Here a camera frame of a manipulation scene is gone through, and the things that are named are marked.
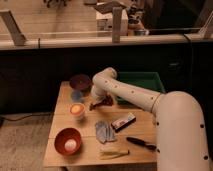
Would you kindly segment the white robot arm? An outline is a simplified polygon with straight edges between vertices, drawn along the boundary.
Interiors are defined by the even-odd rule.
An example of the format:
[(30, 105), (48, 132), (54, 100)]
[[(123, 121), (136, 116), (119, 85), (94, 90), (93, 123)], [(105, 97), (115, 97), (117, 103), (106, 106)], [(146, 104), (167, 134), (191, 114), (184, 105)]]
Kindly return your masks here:
[(95, 102), (112, 93), (156, 117), (157, 171), (211, 170), (204, 114), (192, 95), (160, 93), (120, 82), (112, 67), (95, 74), (92, 82)]

